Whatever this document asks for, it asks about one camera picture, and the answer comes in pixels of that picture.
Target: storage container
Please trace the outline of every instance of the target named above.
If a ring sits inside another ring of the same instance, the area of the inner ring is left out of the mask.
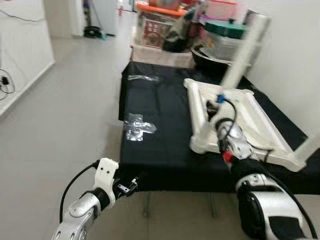
[[[213,20],[214,20],[213,18],[205,14],[201,15],[199,18],[199,23],[201,24],[200,30],[199,30],[199,39],[202,43],[204,43],[208,37],[208,32],[205,30],[205,26],[207,22],[213,21]]]
[[[231,61],[241,43],[241,39],[220,36],[212,32],[207,32],[207,39],[202,51],[211,58]]]
[[[206,15],[216,20],[235,19],[237,2],[235,0],[208,0]]]
[[[243,24],[234,24],[234,19],[231,18],[228,22],[217,20],[207,21],[205,30],[223,37],[241,39],[245,31],[248,30],[248,27]]]

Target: orange basket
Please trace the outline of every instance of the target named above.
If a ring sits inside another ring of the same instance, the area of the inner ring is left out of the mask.
[[[178,11],[174,11],[174,10],[170,10],[170,9],[165,9],[165,8],[161,8],[161,7],[156,7],[156,6],[149,6],[149,5],[143,5],[138,3],[136,5],[137,9],[141,12],[144,13],[159,13],[159,14],[165,14],[165,15],[169,15],[175,19],[180,18],[181,16],[185,15],[187,13],[186,10],[178,10]]]

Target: clear plastic tape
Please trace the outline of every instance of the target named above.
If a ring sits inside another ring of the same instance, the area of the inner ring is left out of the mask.
[[[128,80],[136,80],[136,79],[142,79],[152,82],[159,82],[159,77],[157,76],[145,76],[145,75],[129,75]]]
[[[124,121],[127,140],[142,142],[144,140],[144,133],[155,133],[157,130],[156,126],[153,123],[144,122],[143,120],[143,115],[129,113],[127,120]]]

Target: blue connector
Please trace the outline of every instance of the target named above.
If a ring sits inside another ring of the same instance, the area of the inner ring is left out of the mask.
[[[218,95],[216,102],[218,104],[222,104],[224,101],[225,101],[225,95],[224,94]]]

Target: table leg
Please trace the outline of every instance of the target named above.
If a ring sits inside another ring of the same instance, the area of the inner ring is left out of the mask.
[[[213,218],[217,217],[217,209],[214,194],[210,192],[210,208],[211,208],[211,215]]]
[[[148,191],[148,193],[147,193],[147,195],[146,195],[146,201],[145,201],[143,213],[142,213],[142,215],[143,215],[146,219],[150,218],[150,200],[151,200],[151,192]]]

